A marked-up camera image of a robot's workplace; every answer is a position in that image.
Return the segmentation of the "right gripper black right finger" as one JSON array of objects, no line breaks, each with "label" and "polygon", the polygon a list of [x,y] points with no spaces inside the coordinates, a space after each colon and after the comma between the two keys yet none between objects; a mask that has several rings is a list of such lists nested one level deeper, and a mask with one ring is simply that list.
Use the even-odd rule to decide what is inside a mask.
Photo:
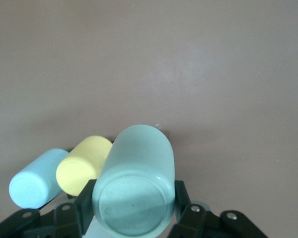
[{"label": "right gripper black right finger", "polygon": [[214,215],[192,203],[185,183],[175,181],[176,221],[169,238],[264,238],[266,235],[243,213],[235,210]]}]

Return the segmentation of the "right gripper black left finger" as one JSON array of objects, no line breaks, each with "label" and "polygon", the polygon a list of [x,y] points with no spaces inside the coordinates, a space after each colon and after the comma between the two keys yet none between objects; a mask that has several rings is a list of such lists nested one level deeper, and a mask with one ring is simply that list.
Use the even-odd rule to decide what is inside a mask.
[{"label": "right gripper black left finger", "polygon": [[39,209],[21,209],[0,223],[0,238],[81,238],[94,216],[91,179],[79,196],[45,215]]}]

